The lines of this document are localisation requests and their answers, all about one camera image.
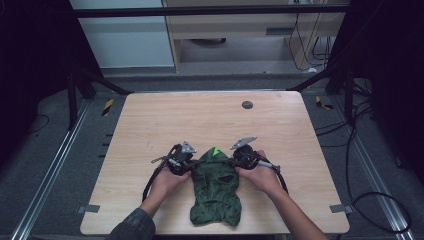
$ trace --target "black wire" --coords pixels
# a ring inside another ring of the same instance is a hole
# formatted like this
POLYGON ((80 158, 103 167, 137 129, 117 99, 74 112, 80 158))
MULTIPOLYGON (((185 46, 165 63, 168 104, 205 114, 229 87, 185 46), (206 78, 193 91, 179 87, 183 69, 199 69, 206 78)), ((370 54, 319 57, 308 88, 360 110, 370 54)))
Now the black wire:
MULTIPOLYGON (((311 67, 318 67, 318 66, 322 66, 322 64, 315 64, 315 63, 311 63, 311 62, 309 62, 309 60, 308 60, 308 57, 306 56, 306 51, 305 51, 305 47, 303 46, 303 42, 302 42, 302 39, 301 39, 301 37, 300 37, 300 32, 299 32, 299 28, 298 28, 298 22, 299 22, 299 13, 297 13, 296 14, 296 21, 295 21, 295 23, 294 23, 294 27, 293 27, 293 32, 291 33, 291 35, 290 35, 290 38, 289 38, 289 49, 290 49, 290 53, 291 53, 291 55, 292 55, 292 57, 293 57, 293 59, 294 59, 294 54, 293 54, 293 51, 292 51, 292 49, 291 49, 291 39, 292 39, 292 37, 293 37, 293 34, 294 34, 294 32, 296 31, 296 29, 297 29, 297 35, 299 36, 299 42, 300 42, 300 46, 302 47, 302 51, 303 51, 303 56, 305 57, 305 60, 311 65, 311 67)), ((307 69, 301 69, 301 68, 299 68, 297 65, 296 65, 296 68, 298 69, 298 70, 300 70, 300 71, 305 71, 305 70, 307 70, 307 69)))
POLYGON ((322 135, 325 135, 325 134, 329 134, 329 133, 332 133, 332 132, 335 132, 335 131, 339 130, 340 128, 342 128, 342 127, 344 127, 344 126, 346 126, 346 125, 348 125, 348 123, 347 123, 347 122, 345 122, 345 123, 343 123, 342 125, 339 125, 339 126, 337 126, 337 127, 333 128, 333 129, 330 129, 330 130, 328 130, 328 131, 325 131, 325 132, 322 132, 322 133, 317 133, 316 135, 317 135, 317 136, 322 136, 322 135))
MULTIPOLYGON (((371 110, 371 108, 370 107, 367 107, 367 108, 365 108, 365 109, 363 109, 363 110, 361 110, 359 113, 358 113, 358 109, 359 109, 359 107, 362 105, 362 104, 365 104, 365 103, 367 103, 367 101, 364 101, 364 102, 362 102, 361 104, 359 104, 357 107, 356 107, 356 109, 355 109, 355 114, 354 114, 354 119, 355 119, 355 121, 358 119, 358 117, 360 117, 360 116, 363 116, 364 114, 366 114, 366 113, 369 113, 370 112, 370 110, 371 110)), ((383 230, 383 231, 386 231, 386 232, 388 232, 388 233, 393 233, 393 234, 400 234, 400 233, 404 233, 404 232, 407 232, 409 229, 410 229, 410 227, 411 227, 411 224, 412 224, 412 219, 411 219, 411 215, 410 215, 410 213, 408 212, 408 210, 405 208, 405 206, 402 204, 402 203, 400 203, 397 199, 395 199, 394 197, 392 197, 392 196, 390 196, 390 195, 388 195, 388 194, 385 194, 385 193, 381 193, 381 192, 366 192, 366 193, 363 193, 363 194, 361 194, 359 197, 357 197, 356 199, 354 199, 353 198, 353 196, 352 196, 352 189, 351 189, 351 187, 350 187, 350 180, 349 180, 349 150, 350 150, 350 143, 352 142, 352 140, 353 140, 353 138, 354 138, 354 136, 355 136, 355 134, 356 134, 356 124, 353 124, 353 127, 352 127, 352 129, 351 129, 351 133, 350 133, 350 135, 349 135, 349 139, 348 139, 348 144, 347 144, 347 146, 346 146, 346 155, 345 155, 345 160, 346 160, 346 162, 345 162, 345 178, 346 178, 346 187, 347 187, 347 191, 348 191, 348 195, 349 195, 349 199, 350 199, 350 202, 352 203, 352 206, 353 207, 355 207, 355 210, 364 218, 364 219, 366 219, 369 223, 371 223, 373 226, 375 226, 375 227, 377 227, 377 228, 379 228, 379 229, 381 229, 381 230, 383 230), (384 196, 384 197, 387 197, 387 198, 390 198, 390 199, 392 199, 393 201, 395 201, 397 204, 398 204, 398 206, 403 210, 403 212, 407 215, 407 219, 406 219, 406 221, 407 221, 407 226, 404 228, 404 229, 401 229, 401 230, 392 230, 392 229, 390 229, 390 228, 386 228, 386 227, 384 227, 384 226, 381 226, 380 224, 377 224, 375 221, 372 221, 371 220, 371 218, 369 218, 368 216, 366 216, 358 207, 356 207, 356 203, 359 201, 359 200, 361 200, 362 198, 364 198, 364 197, 366 197, 366 196, 369 196, 369 195, 381 195, 381 196, 384 196)))
POLYGON ((38 114, 37 116, 45 117, 45 118, 47 119, 47 122, 46 122, 46 123, 44 123, 44 125, 43 125, 43 126, 41 126, 41 127, 39 127, 38 129, 35 129, 35 130, 33 130, 33 131, 29 131, 29 132, 28 132, 28 134, 35 133, 35 132, 40 131, 41 129, 45 128, 45 127, 49 124, 49 122, 50 122, 50 118, 49 118, 47 115, 44 115, 44 114, 38 114))
POLYGON ((141 202, 144 202, 144 200, 146 200, 147 194, 149 193, 149 190, 150 190, 150 187, 152 186, 153 181, 159 175, 159 173, 162 170, 162 168, 165 167, 166 162, 167 162, 167 160, 162 160, 162 162, 160 163, 160 165, 153 171, 152 176, 150 177, 149 181, 147 182, 146 187, 144 188, 143 199, 141 200, 141 202))
POLYGON ((381 230, 384 230, 386 232, 394 233, 394 234, 401 234, 401 233, 407 232, 411 228, 412 218, 411 218, 411 214, 409 213, 409 211, 406 209, 406 207, 401 202, 399 202, 396 198, 394 198, 394 197, 392 197, 392 196, 390 196, 388 194, 385 194, 385 193, 382 193, 382 192, 366 192, 364 194, 361 194, 359 197, 357 197, 352 202, 352 206, 355 207, 355 210, 359 214, 361 214, 361 216, 363 218, 365 218, 368 222, 370 222, 372 225, 374 225, 377 228, 379 228, 381 230), (386 227, 384 227, 384 226, 382 226, 382 225, 380 225, 380 224, 372 221, 371 218, 369 218, 367 215, 365 215, 358 207, 355 207, 356 204, 359 202, 359 200, 361 200, 364 197, 371 196, 371 195, 384 196, 384 197, 389 198, 392 201, 394 201, 401 208, 402 212, 406 214, 406 222, 407 222, 406 227, 404 229, 401 229, 401 230, 393 230, 393 229, 390 229, 390 228, 386 228, 386 227))
POLYGON ((339 124, 342 124, 342 123, 346 123, 346 121, 338 122, 338 123, 332 123, 332 124, 327 125, 327 126, 325 126, 325 127, 318 127, 318 128, 315 128, 314 130, 315 130, 315 131, 316 131, 316 130, 321 130, 321 129, 325 129, 325 128, 332 127, 332 126, 334 126, 334 125, 339 125, 339 124))
POLYGON ((346 145, 347 145, 347 143, 340 144, 340 145, 321 145, 320 147, 322 147, 322 148, 335 148, 335 147, 344 147, 346 145))

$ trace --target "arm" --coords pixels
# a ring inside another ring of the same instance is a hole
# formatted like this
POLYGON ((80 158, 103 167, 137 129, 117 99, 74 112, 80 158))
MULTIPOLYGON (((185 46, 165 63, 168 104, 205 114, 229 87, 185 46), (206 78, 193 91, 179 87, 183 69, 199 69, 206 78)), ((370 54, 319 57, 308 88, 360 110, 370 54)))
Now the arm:
POLYGON ((149 195, 141 205, 117 225, 107 237, 111 239, 148 240, 155 235, 155 224, 152 220, 163 201, 172 194, 181 183, 186 181, 191 172, 183 176, 171 173, 163 168, 152 183, 149 195))
MULTIPOLYGON (((257 152, 265 157, 262 150, 257 152)), ((271 199, 295 239, 328 239, 283 190, 272 169, 257 166, 252 170, 242 168, 236 170, 240 176, 249 179, 271 199)))

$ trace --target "green cloth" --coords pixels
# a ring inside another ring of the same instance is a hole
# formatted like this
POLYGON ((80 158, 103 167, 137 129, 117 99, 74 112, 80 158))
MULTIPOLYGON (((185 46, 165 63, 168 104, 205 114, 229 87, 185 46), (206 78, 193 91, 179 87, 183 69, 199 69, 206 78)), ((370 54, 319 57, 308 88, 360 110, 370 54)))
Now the green cloth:
POLYGON ((239 176, 228 157, 212 148, 199 159, 192 171, 196 202, 190 210, 194 225, 224 221, 231 226, 240 222, 241 204, 235 191, 239 176))

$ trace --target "white cabinet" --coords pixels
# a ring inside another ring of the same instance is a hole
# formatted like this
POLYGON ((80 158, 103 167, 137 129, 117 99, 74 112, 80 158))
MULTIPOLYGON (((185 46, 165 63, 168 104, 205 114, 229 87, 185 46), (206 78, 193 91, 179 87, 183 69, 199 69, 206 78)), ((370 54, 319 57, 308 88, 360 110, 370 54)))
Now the white cabinet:
MULTIPOLYGON (((71 0, 74 9, 162 7, 160 0, 71 0)), ((174 67, 164 17, 79 19, 100 68, 174 67)))

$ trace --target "table top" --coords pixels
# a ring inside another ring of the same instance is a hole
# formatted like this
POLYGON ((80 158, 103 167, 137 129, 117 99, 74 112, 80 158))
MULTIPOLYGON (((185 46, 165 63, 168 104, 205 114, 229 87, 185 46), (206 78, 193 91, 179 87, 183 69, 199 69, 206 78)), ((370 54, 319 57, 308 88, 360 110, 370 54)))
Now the table top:
MULTIPOLYGON (((302 96, 298 92, 174 92, 139 93, 127 97, 90 205, 81 224, 84 234, 109 234, 141 203, 143 190, 159 164, 151 160, 166 155, 187 140, 197 153, 212 147, 227 156, 240 138, 256 136, 250 143, 281 166, 290 196, 325 233, 349 229, 344 213, 332 213, 340 204, 323 153, 302 96), (253 108, 242 107, 244 101, 253 108)), ((156 234, 277 234, 288 233, 269 198, 247 179, 236 191, 242 204, 237 227, 223 222, 193 226, 190 208, 193 182, 183 183, 165 200, 153 218, 156 234)))

